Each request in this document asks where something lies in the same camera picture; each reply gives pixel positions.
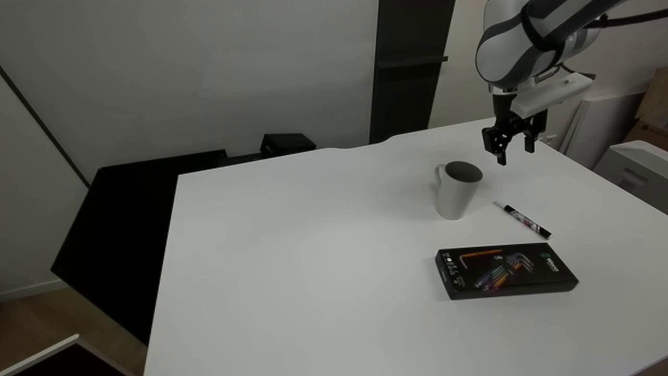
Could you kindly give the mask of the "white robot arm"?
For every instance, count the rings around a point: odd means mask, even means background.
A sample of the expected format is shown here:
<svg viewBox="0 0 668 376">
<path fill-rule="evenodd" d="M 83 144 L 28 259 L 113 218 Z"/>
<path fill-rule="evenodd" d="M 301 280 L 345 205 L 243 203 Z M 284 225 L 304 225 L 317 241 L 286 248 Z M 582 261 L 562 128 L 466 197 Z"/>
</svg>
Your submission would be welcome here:
<svg viewBox="0 0 668 376">
<path fill-rule="evenodd" d="M 585 74 L 548 78 L 589 48 L 593 24 L 621 0 L 486 0 L 475 71 L 492 95 L 494 124 L 482 130 L 484 149 L 508 164 L 513 137 L 533 153 L 546 128 L 546 112 L 593 87 Z"/>
</svg>

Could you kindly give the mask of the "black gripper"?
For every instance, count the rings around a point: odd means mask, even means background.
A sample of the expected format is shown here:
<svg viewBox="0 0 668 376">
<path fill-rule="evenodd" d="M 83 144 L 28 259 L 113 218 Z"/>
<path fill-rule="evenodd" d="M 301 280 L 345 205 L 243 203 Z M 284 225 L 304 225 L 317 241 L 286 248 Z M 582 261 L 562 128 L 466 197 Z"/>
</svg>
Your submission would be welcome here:
<svg viewBox="0 0 668 376">
<path fill-rule="evenodd" d="M 546 128 L 546 114 L 541 112 L 522 120 L 512 112 L 513 97 L 492 97 L 494 126 L 482 130 L 484 149 L 498 166 L 508 164 L 508 144 L 515 135 L 524 137 L 524 150 L 535 153 L 541 135 Z"/>
</svg>

